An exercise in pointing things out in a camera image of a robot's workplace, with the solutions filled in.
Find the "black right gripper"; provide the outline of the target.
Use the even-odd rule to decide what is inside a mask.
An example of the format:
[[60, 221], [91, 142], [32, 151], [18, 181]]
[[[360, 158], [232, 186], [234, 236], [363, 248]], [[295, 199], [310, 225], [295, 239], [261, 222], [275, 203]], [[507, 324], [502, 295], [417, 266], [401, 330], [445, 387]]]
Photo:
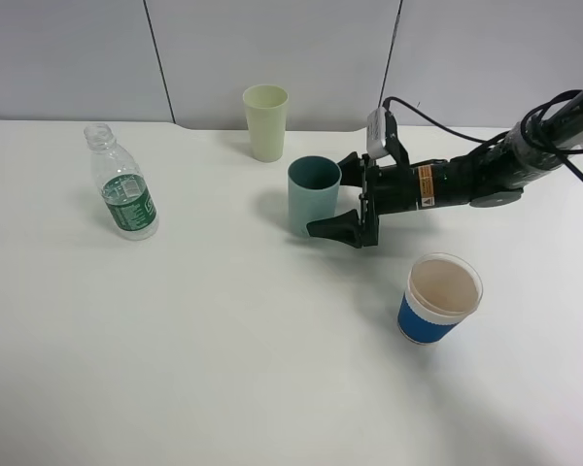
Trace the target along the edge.
[[337, 163], [341, 185], [361, 187], [360, 217], [357, 210], [311, 221], [310, 237], [353, 248], [377, 246], [380, 216], [455, 205], [455, 190], [448, 177], [449, 162], [431, 159], [409, 166], [380, 167], [368, 154], [351, 152]]

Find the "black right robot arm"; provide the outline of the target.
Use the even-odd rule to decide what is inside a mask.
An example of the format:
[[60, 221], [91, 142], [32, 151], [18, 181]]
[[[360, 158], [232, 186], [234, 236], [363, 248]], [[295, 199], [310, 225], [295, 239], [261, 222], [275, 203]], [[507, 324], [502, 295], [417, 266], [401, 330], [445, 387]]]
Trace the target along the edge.
[[412, 163], [398, 137], [390, 96], [370, 114], [366, 152], [339, 167], [344, 185], [360, 188], [360, 206], [308, 223], [312, 237], [356, 249], [375, 246], [382, 215], [468, 205], [498, 207], [522, 197], [525, 186], [561, 166], [583, 183], [571, 157], [583, 154], [583, 89], [568, 90], [533, 108], [508, 130], [477, 140], [469, 153]]

